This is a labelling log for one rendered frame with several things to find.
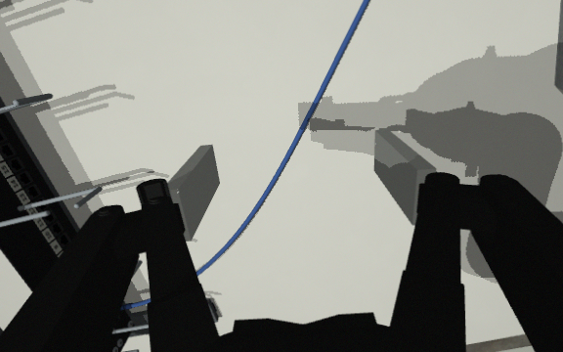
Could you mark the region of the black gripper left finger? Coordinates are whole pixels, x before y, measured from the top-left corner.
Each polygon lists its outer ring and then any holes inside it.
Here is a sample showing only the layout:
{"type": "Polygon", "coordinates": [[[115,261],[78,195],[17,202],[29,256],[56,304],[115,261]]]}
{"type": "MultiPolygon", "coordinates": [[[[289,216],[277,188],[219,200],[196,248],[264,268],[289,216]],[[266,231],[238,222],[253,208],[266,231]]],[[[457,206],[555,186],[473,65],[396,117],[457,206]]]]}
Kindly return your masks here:
{"type": "Polygon", "coordinates": [[[151,352],[225,352],[186,243],[219,185],[204,145],[168,183],[136,187],[142,209],[92,213],[1,333],[0,352],[106,352],[144,252],[151,352]]]}

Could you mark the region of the blue cable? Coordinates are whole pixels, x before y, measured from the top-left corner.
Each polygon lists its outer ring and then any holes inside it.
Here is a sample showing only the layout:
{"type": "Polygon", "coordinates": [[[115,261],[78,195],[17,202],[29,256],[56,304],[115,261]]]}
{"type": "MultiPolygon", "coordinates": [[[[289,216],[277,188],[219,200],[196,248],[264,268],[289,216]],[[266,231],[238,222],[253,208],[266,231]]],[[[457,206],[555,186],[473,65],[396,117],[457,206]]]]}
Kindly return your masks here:
{"type": "MultiPolygon", "coordinates": [[[[311,118],[311,116],[312,116],[312,114],[315,110],[315,108],[317,107],[317,105],[318,105],[318,103],[319,103],[319,101],[320,101],[320,99],[321,99],[321,97],[322,97],[322,95],[325,91],[325,88],[326,88],[328,82],[330,81],[330,79],[331,79],[331,77],[332,77],[332,75],[333,75],[333,73],[334,73],[334,71],[335,71],[335,69],[336,69],[336,67],[337,67],[337,65],[338,65],[338,63],[339,63],[339,61],[340,61],[340,59],[341,59],[341,57],[342,57],[342,55],[343,55],[343,53],[344,53],[344,51],[347,47],[349,41],[350,41],[359,21],[360,21],[362,15],[364,13],[366,7],[367,7],[367,5],[368,5],[368,2],[369,2],[369,0],[363,1],[357,15],[355,16],[355,18],[354,18],[347,34],[346,34],[341,46],[340,46],[331,66],[329,68],[329,71],[328,71],[328,73],[325,77],[325,80],[324,80],[324,82],[323,82],[323,84],[322,84],[313,104],[311,105],[304,121],[302,122],[302,124],[301,124],[301,126],[300,126],[291,146],[290,146],[290,148],[288,149],[284,159],[281,162],[280,167],[278,168],[276,174],[274,175],[274,177],[273,177],[272,181],[270,182],[269,186],[267,187],[266,191],[264,192],[262,197],[260,197],[260,199],[257,202],[257,204],[255,205],[255,207],[252,209],[252,211],[250,212],[248,217],[245,219],[245,221],[242,223],[242,225],[239,227],[239,229],[236,231],[236,233],[231,237],[231,239],[221,248],[221,250],[212,259],[210,259],[203,267],[201,267],[196,272],[198,276],[202,272],[204,272],[210,265],[212,265],[229,248],[229,246],[236,240],[236,238],[240,235],[240,233],[244,230],[244,228],[250,222],[252,217],[255,215],[255,213],[257,212],[257,210],[259,209],[259,207],[261,206],[261,204],[263,203],[263,201],[265,200],[265,198],[269,194],[270,190],[274,187],[274,185],[277,182],[279,176],[281,175],[286,163],[288,162],[291,154],[293,153],[299,139],[301,138],[301,136],[302,136],[302,134],[303,134],[303,132],[304,132],[304,130],[305,130],[305,128],[306,128],[306,126],[307,126],[307,124],[308,124],[308,122],[309,122],[309,120],[310,120],[310,118],[311,118]]],[[[128,304],[125,304],[124,308],[125,309],[132,309],[134,307],[138,307],[138,306],[148,304],[149,302],[151,302],[151,299],[143,300],[143,301],[136,302],[136,303],[128,303],[128,304]]]]}

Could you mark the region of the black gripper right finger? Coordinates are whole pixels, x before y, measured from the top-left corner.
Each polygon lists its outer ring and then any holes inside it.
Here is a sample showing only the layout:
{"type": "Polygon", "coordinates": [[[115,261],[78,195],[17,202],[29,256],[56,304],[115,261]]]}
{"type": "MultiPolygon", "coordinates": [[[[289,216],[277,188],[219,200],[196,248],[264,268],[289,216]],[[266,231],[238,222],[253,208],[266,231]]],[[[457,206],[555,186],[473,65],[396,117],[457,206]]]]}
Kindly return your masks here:
{"type": "Polygon", "coordinates": [[[375,130],[374,172],[415,224],[383,352],[466,352],[460,229],[471,230],[535,352],[563,352],[563,223],[506,175],[459,187],[436,169],[375,130]]]}

